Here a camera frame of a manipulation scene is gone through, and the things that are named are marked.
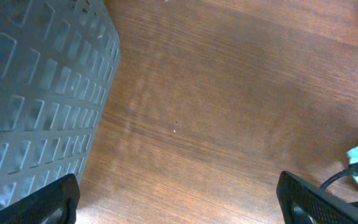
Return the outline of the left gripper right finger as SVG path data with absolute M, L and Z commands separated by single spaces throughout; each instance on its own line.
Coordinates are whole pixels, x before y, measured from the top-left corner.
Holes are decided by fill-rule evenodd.
M 276 193 L 285 223 L 358 223 L 358 202 L 347 203 L 289 171 L 281 172 Z

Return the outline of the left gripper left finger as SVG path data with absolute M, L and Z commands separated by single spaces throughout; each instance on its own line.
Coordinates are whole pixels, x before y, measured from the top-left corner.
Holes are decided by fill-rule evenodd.
M 0 211 L 0 223 L 76 222 L 80 188 L 75 174 L 67 174 Z

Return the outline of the grey plastic mesh basket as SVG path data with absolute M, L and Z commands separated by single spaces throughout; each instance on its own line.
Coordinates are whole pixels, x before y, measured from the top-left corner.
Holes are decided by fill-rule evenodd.
M 0 0 L 0 210 L 81 180 L 120 58 L 103 0 Z

